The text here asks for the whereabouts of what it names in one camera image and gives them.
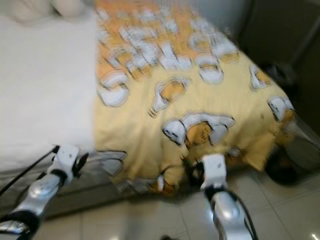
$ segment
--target tile floor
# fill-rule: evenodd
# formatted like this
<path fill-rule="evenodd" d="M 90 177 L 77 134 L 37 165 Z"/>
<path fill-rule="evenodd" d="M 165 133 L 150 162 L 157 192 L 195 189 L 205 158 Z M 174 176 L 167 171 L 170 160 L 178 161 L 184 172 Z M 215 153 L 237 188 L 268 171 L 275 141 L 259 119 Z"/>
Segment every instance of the tile floor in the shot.
<path fill-rule="evenodd" d="M 289 188 L 246 172 L 229 186 L 247 204 L 260 240 L 320 239 L 320 175 Z M 121 201 L 46 222 L 36 240 L 218 240 L 202 193 L 183 200 Z"/>

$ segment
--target floor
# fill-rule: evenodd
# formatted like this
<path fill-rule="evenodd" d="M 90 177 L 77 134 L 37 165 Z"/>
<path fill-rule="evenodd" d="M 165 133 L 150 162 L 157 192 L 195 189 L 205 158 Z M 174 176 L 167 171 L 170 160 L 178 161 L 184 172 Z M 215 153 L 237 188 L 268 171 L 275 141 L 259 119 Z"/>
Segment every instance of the floor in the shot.
<path fill-rule="evenodd" d="M 229 186 L 246 203 L 260 240 L 320 239 L 320 175 L 299 186 L 275 184 L 249 171 Z M 182 200 L 121 201 L 44 223 L 36 240 L 215 240 L 209 203 L 201 192 Z"/>

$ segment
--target wall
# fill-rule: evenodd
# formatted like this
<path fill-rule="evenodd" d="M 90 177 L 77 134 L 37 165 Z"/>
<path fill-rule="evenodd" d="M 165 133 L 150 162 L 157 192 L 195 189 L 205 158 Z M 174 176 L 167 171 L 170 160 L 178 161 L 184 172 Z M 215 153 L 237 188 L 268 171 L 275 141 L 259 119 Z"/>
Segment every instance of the wall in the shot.
<path fill-rule="evenodd" d="M 240 42 L 257 63 L 288 63 L 320 15 L 319 0 L 257 0 L 255 17 Z M 320 136 L 320 34 L 296 66 L 298 115 Z"/>
<path fill-rule="evenodd" d="M 253 60 L 288 62 L 320 14 L 307 0 L 255 0 L 256 10 L 241 46 Z"/>
<path fill-rule="evenodd" d="M 246 17 L 251 0 L 193 0 L 201 15 L 206 17 L 221 31 L 230 28 L 236 37 Z"/>

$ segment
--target wire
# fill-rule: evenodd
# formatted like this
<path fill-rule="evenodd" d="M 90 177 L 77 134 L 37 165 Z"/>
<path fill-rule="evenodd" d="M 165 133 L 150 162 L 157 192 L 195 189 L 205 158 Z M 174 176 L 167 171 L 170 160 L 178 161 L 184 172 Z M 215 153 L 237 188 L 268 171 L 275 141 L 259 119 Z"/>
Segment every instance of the wire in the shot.
<path fill-rule="evenodd" d="M 257 231 L 255 229 L 255 226 L 254 226 L 254 222 L 252 221 L 252 218 L 250 216 L 250 213 L 245 205 L 245 203 L 242 201 L 242 199 L 237 195 L 235 194 L 233 191 L 229 190 L 229 189 L 226 189 L 224 188 L 223 189 L 225 192 L 229 193 L 234 199 L 236 199 L 242 206 L 244 212 L 245 212 L 245 215 L 246 215 L 246 218 L 249 222 L 249 225 L 250 225 L 250 228 L 251 228 L 251 233 L 252 233 L 252 237 L 253 237 L 253 240 L 259 240 L 258 238 L 258 235 L 257 235 Z"/>
<path fill-rule="evenodd" d="M 51 153 L 56 153 L 59 149 L 59 146 L 55 146 L 53 149 L 51 149 L 49 152 L 47 152 L 45 155 L 43 155 L 41 158 L 39 158 L 37 161 L 35 161 L 33 164 L 31 164 L 29 167 L 27 167 L 23 172 L 21 172 L 18 176 L 16 176 L 14 179 L 12 179 L 4 188 L 0 190 L 0 196 L 4 194 L 16 181 L 18 181 L 22 176 L 24 176 L 27 172 L 29 172 L 31 169 L 33 169 L 38 163 L 40 163 L 43 159 L 48 157 Z"/>

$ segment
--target black cable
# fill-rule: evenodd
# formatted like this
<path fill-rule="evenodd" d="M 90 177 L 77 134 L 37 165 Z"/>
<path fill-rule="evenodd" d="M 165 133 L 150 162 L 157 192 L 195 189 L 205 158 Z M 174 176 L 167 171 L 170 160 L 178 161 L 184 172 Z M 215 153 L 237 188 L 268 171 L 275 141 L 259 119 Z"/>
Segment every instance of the black cable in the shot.
<path fill-rule="evenodd" d="M 250 226 L 248 225 L 248 221 L 244 220 L 244 225 L 245 225 L 245 227 L 249 230 L 251 239 L 254 240 L 255 238 L 254 238 L 254 236 L 253 236 L 253 234 L 252 234 L 252 231 L 251 231 L 251 229 L 250 229 Z"/>
<path fill-rule="evenodd" d="M 249 222 L 249 225 L 250 225 L 250 228 L 251 228 L 251 233 L 252 233 L 252 237 L 253 237 L 253 240 L 259 240 L 258 238 L 258 235 L 257 235 L 257 232 L 256 232 L 256 229 L 255 229 L 255 226 L 254 226 L 254 222 L 252 221 L 251 219 L 251 216 L 250 216 L 250 213 L 245 205 L 245 203 L 242 201 L 242 199 L 237 195 L 235 194 L 233 191 L 229 190 L 229 189 L 226 189 L 224 188 L 223 189 L 225 192 L 227 192 L 228 194 L 231 195 L 231 197 L 233 197 L 234 199 L 236 199 L 242 206 L 244 212 L 245 212 L 245 215 L 246 215 L 246 218 Z"/>
<path fill-rule="evenodd" d="M 34 168 L 38 163 L 40 163 L 43 159 L 48 157 L 51 153 L 57 153 L 59 150 L 59 146 L 55 146 L 53 149 L 51 149 L 49 152 L 47 152 L 45 155 L 43 155 L 40 159 L 35 161 L 32 165 L 27 167 L 23 172 L 21 172 L 18 176 L 16 176 L 14 179 L 12 179 L 4 188 L 0 190 L 0 196 L 4 194 L 16 181 L 18 181 L 22 176 L 24 176 L 27 172 L 29 172 L 32 168 Z"/>

